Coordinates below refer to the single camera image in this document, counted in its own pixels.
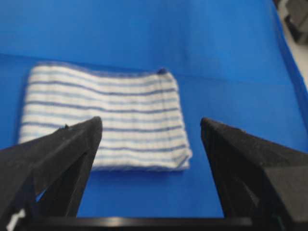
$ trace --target blue stripe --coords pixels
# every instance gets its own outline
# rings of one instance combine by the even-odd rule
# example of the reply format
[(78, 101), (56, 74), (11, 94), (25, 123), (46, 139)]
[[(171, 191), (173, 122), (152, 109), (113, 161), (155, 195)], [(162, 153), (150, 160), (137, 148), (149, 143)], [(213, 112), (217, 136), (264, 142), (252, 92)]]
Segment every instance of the blue stripe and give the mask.
[(148, 110), (148, 111), (140, 111), (140, 110), (110, 110), (105, 109), (103, 107), (94, 107), (94, 106), (80, 106), (75, 104), (68, 104), (68, 103), (57, 103), (57, 102), (45, 102), (45, 101), (27, 101), (25, 105), (28, 104), (34, 104), (34, 105), (45, 105), (45, 106), (57, 106), (57, 107), (67, 107), (67, 108), (75, 108), (80, 110), (97, 110), (101, 112), (108, 112), (108, 113), (140, 113), (140, 114), (157, 114), (162, 112), (172, 112), (172, 111), (178, 111), (179, 108), (167, 108), (167, 109), (161, 109), (161, 110)]
[(147, 87), (153, 84), (157, 83), (172, 83), (172, 79), (159, 79), (159, 80), (152, 80), (152, 81), (147, 81), (144, 83), (126, 83), (126, 84), (121, 84), (121, 83), (103, 83), (100, 81), (88, 79), (82, 76), (77, 76), (77, 75), (72, 75), (69, 73), (61, 72), (61, 71), (32, 71), (32, 75), (64, 75), (67, 77), (72, 77), (76, 79), (81, 79), (89, 83), (94, 83), (99, 86), (108, 86), (108, 87), (130, 87), (130, 88), (137, 88), (137, 87)]
[[(46, 133), (38, 132), (22, 132), (19, 137), (42, 137), (46, 136)], [(170, 142), (173, 140), (184, 139), (184, 136), (171, 136), (168, 138), (156, 138), (156, 139), (114, 139), (114, 138), (104, 138), (102, 137), (102, 142), (131, 142), (131, 143), (159, 143), (159, 142)]]
[(98, 149), (100, 150), (111, 150), (111, 151), (132, 151), (132, 152), (147, 152), (147, 153), (166, 153), (172, 152), (175, 150), (186, 148), (185, 144), (171, 147), (171, 148), (155, 148), (155, 149), (138, 149), (138, 148), (128, 148), (128, 147), (104, 147), (100, 146)]
[(139, 160), (139, 161), (146, 161), (146, 162), (176, 162), (178, 160), (180, 160), (181, 158), (184, 158), (185, 156), (183, 156), (182, 154), (175, 157), (175, 158), (145, 158), (145, 157), (139, 157), (139, 156), (134, 156), (134, 155), (130, 155), (130, 154), (123, 154), (123, 155), (97, 155), (95, 156), (95, 159), (124, 159), (124, 158), (129, 158), (129, 159), (135, 159), (135, 160)]
[(95, 92), (101, 95), (117, 95), (117, 96), (147, 96), (147, 95), (160, 94), (160, 93), (177, 92), (175, 88), (153, 90), (153, 91), (141, 92), (141, 93), (106, 92), (106, 91), (100, 91), (94, 88), (86, 87), (81, 84), (68, 83), (68, 82), (63, 82), (63, 81), (32, 81), (28, 83), (28, 85), (35, 85), (35, 84), (62, 85), (62, 86), (68, 86), (68, 87), (76, 87), (76, 88), (80, 88), (84, 90), (89, 90), (89, 91), (92, 91), (92, 92)]
[[(46, 117), (56, 117), (62, 119), (75, 119), (75, 120), (88, 120), (92, 116), (78, 116), (78, 115), (68, 115), (68, 114), (56, 114), (56, 113), (46, 113), (37, 111), (25, 111), (24, 115), (36, 115), (36, 116), (46, 116)], [(179, 116), (166, 117), (162, 119), (124, 119), (124, 118), (114, 118), (114, 117), (101, 117), (102, 121), (111, 122), (121, 122), (121, 123), (162, 123), (166, 121), (177, 121), (180, 119)]]
[(119, 131), (119, 132), (140, 132), (140, 133), (147, 133), (147, 132), (162, 132), (162, 131), (170, 131), (180, 129), (182, 126), (173, 126), (173, 127), (166, 127), (166, 128), (156, 128), (156, 129), (126, 129), (126, 128), (103, 128), (103, 131)]
[(139, 73), (119, 73), (119, 72), (108, 72), (108, 71), (93, 71), (81, 66), (73, 65), (73, 64), (68, 64), (68, 63), (63, 63), (63, 62), (39, 62), (35, 65), (35, 67), (38, 66), (54, 66), (54, 67), (66, 67), (70, 68), (73, 70), (81, 71), (84, 73), (89, 73), (91, 75), (96, 75), (99, 77), (116, 77), (116, 78), (142, 78), (142, 77), (147, 77), (148, 75), (153, 75), (153, 74), (165, 74), (167, 71), (165, 69), (158, 70), (157, 72), (139, 72)]
[(95, 99), (89, 96), (85, 96), (82, 94), (76, 94), (76, 93), (67, 93), (67, 92), (60, 92), (60, 91), (54, 91), (54, 90), (29, 90), (27, 92), (27, 95), (31, 94), (42, 94), (42, 95), (60, 95), (60, 96), (66, 96), (70, 98), (79, 98), (79, 99), (85, 99), (85, 100), (90, 100), (90, 101), (99, 101), (102, 103), (107, 103), (107, 104), (114, 104), (114, 105), (151, 105), (151, 104), (156, 104), (156, 103), (170, 103), (170, 102), (177, 102), (178, 100), (176, 98), (169, 98), (169, 99), (162, 99), (162, 100), (152, 100), (152, 101), (129, 101), (129, 102), (124, 102), (124, 101), (107, 101), (107, 100), (100, 100), (100, 99)]
[(178, 164), (176, 167), (163, 167), (159, 164), (151, 164), (150, 166), (144, 167), (144, 166), (132, 166), (129, 164), (124, 165), (116, 165), (116, 166), (95, 166), (93, 165), (93, 169), (97, 170), (107, 170), (107, 171), (114, 171), (114, 170), (154, 170), (154, 171), (174, 171), (174, 170), (183, 170), (183, 166), (181, 164)]
[(157, 139), (108, 139), (102, 138), (102, 142), (131, 142), (131, 143), (157, 143), (157, 142), (169, 142), (173, 140), (184, 139), (184, 136), (171, 136), (168, 138), (157, 138)]
[(38, 133), (38, 132), (22, 132), (22, 133), (19, 134), (19, 137), (29, 137), (29, 136), (32, 136), (32, 137), (38, 138), (38, 137), (46, 136), (48, 134)]
[[(46, 128), (63, 128), (64, 125), (54, 124), (54, 123), (39, 123), (39, 122), (23, 122), (21, 126), (35, 126), (35, 127), (46, 127)], [(180, 129), (182, 126), (173, 126), (166, 128), (156, 128), (156, 129), (129, 129), (129, 128), (103, 128), (103, 132), (115, 131), (115, 132), (140, 132), (140, 133), (150, 133), (150, 132), (162, 132)]]

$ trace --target striped towel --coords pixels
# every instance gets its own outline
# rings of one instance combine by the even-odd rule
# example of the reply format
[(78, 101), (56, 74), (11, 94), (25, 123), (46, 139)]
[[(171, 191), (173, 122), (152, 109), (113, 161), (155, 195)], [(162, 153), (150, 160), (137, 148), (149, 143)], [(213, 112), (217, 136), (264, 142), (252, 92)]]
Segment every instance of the striped towel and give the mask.
[(103, 121), (94, 170), (189, 167), (178, 86), (165, 70), (117, 74), (39, 63), (29, 76), (19, 142), (93, 116)]

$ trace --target black bar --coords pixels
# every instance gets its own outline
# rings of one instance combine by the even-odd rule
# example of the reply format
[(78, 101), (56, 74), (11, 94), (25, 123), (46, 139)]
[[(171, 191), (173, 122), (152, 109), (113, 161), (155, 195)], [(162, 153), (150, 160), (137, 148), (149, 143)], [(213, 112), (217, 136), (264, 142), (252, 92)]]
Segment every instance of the black bar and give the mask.
[(29, 231), (83, 231), (187, 227), (204, 231), (252, 231), (250, 218), (35, 218)]

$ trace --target blue table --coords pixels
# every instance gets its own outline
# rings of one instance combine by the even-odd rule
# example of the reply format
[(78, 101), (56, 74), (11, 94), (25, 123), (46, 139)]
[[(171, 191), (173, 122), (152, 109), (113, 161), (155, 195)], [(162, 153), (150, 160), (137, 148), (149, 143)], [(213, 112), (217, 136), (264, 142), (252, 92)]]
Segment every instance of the blue table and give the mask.
[(270, 0), (3, 1), (0, 28), (0, 148), (17, 142), (37, 61), (120, 72), (164, 66), (178, 81), (191, 168), (92, 172), (81, 217), (222, 217), (202, 117), (308, 151), (307, 90)]

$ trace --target blue wall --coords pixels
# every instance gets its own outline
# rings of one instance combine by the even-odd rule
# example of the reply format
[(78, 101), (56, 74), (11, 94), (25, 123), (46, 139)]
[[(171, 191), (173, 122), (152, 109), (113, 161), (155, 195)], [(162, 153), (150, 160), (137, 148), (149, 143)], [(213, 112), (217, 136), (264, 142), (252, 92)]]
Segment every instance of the blue wall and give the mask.
[[(282, 62), (272, 52), (278, 46), (271, 4), (3, 0), (0, 53), (143, 70), (163, 66), (173, 73), (223, 79), (242, 79), (240, 69), (249, 76), (246, 81), (260, 81), (259, 69)], [(269, 75), (281, 74), (268, 70)]]

